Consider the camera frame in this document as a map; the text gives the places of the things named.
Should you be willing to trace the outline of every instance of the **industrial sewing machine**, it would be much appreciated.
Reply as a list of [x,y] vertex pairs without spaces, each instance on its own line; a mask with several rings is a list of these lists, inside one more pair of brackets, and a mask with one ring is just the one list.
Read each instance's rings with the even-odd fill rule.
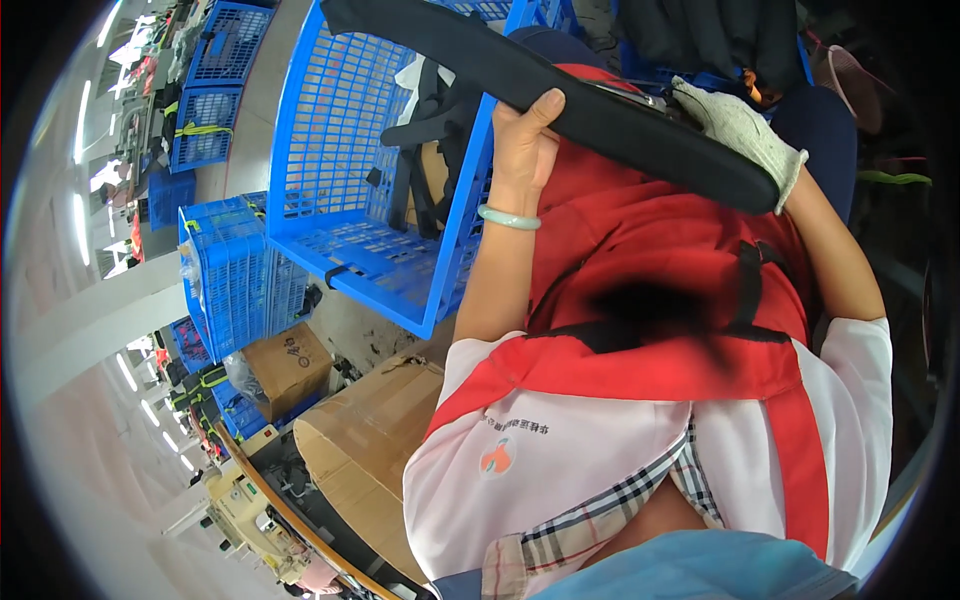
[[221,550],[235,552],[246,545],[274,571],[278,580],[287,584],[299,581],[313,553],[285,524],[278,522],[266,495],[243,470],[235,464],[226,472],[212,468],[201,481],[210,494],[201,525],[216,525],[223,532]]

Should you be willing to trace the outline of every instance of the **plastic bag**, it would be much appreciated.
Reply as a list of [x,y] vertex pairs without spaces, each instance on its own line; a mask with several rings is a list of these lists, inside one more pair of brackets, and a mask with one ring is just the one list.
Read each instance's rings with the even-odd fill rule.
[[180,276],[190,284],[190,298],[196,298],[200,301],[200,308],[204,308],[204,286],[200,281],[202,267],[200,258],[193,247],[193,242],[187,240],[178,246],[180,250]]
[[267,395],[263,393],[263,388],[260,387],[260,382],[257,381],[256,375],[253,374],[250,365],[247,364],[247,359],[244,358],[243,352],[237,350],[225,358],[223,362],[224,370],[227,372],[227,379],[230,380],[230,385],[236,388],[241,396],[252,402],[270,404],[270,400],[267,398]]

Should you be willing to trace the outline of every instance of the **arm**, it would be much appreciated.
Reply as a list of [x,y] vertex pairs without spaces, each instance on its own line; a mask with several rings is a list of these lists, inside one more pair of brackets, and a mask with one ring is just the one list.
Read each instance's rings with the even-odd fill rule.
[[867,257],[806,167],[784,209],[804,240],[827,315],[857,321],[885,317],[883,296]]
[[[493,177],[487,205],[536,217],[540,192],[550,179],[559,144],[546,127],[564,109],[560,90],[543,94],[520,115],[499,104],[493,112]],[[523,328],[530,301],[535,231],[484,224],[457,313],[453,341],[493,342]]]

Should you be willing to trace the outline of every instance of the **cardboard box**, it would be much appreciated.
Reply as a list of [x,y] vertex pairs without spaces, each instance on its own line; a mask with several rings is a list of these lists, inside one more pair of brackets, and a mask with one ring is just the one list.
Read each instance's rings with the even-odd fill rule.
[[437,408],[444,375],[413,352],[388,359],[308,410],[294,423],[294,437],[314,484],[340,517],[396,570],[425,584],[403,526],[402,476]]
[[257,340],[243,348],[269,406],[257,404],[267,422],[274,422],[317,390],[326,390],[333,358],[306,323]]
[[[433,198],[433,204],[444,199],[444,185],[449,171],[446,168],[444,155],[437,152],[437,142],[427,142],[420,146],[420,163],[423,165],[423,174],[426,176],[427,187],[430,188],[430,197]],[[414,193],[407,194],[407,214],[408,224],[415,226],[417,224],[417,211],[414,209]],[[438,223],[437,228],[444,229],[443,223]]]

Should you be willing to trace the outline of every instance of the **gloved hand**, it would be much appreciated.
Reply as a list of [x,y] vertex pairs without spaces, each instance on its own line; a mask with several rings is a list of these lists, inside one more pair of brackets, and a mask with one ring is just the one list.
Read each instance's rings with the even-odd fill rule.
[[704,126],[707,137],[749,158],[770,174],[780,190],[774,209],[779,215],[809,156],[807,151],[791,148],[770,129],[762,115],[736,96],[707,92],[679,77],[674,77],[672,83],[673,97]]

